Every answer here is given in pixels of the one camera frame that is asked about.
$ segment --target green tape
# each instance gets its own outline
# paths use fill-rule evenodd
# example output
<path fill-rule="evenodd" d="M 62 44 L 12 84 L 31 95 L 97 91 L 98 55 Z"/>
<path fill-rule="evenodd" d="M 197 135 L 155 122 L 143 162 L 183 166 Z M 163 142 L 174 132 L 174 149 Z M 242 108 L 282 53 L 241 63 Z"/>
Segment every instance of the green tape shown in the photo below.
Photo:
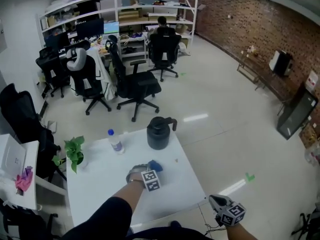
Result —
<path fill-rule="evenodd" d="M 254 174 L 252 174 L 250 176 L 249 173 L 247 173 L 247 172 L 245 173 L 245 176 L 246 176 L 246 179 L 248 180 L 248 182 L 251 182 L 256 178 L 256 176 Z"/>

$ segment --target ceiling light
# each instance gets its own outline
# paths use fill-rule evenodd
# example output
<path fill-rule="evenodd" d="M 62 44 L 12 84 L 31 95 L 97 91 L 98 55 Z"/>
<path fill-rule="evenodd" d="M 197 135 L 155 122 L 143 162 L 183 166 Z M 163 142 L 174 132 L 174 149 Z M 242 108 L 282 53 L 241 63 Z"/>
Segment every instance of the ceiling light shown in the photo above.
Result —
<path fill-rule="evenodd" d="M 240 189 L 246 184 L 246 181 L 244 179 L 238 181 L 237 183 L 227 187 L 226 189 L 222 190 L 219 195 L 222 196 L 229 196 L 231 193 L 235 192 L 236 190 Z"/>
<path fill-rule="evenodd" d="M 186 118 L 183 119 L 183 121 L 184 122 L 190 122 L 190 121 L 203 119 L 203 118 L 207 118 L 207 117 L 208 117 L 208 114 L 197 114 L 197 115 L 186 117 Z"/>

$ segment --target bottle label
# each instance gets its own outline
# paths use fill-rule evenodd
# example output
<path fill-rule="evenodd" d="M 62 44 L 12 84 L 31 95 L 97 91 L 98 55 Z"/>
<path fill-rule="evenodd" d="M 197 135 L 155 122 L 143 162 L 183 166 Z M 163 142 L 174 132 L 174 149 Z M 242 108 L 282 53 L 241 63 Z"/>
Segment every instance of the bottle label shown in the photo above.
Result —
<path fill-rule="evenodd" d="M 115 145 L 111 144 L 111 146 L 115 151 L 120 151 L 122 149 L 122 144 L 120 141 L 118 142 L 118 144 L 115 144 Z"/>

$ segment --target brick wall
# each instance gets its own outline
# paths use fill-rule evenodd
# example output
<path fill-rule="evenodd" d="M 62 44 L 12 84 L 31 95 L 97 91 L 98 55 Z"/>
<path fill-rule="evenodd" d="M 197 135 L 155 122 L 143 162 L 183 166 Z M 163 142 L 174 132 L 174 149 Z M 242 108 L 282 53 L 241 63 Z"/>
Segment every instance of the brick wall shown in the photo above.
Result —
<path fill-rule="evenodd" d="M 311 70 L 320 76 L 320 26 L 313 21 L 269 0 L 198 0 L 200 4 L 206 8 L 198 11 L 195 31 L 238 59 L 245 46 L 254 45 L 265 61 L 261 75 L 269 76 L 280 96 L 292 95 Z M 293 56 L 287 80 L 270 77 L 268 63 L 275 50 Z M 315 93 L 320 99 L 320 84 Z M 320 126 L 320 104 L 311 116 Z"/>

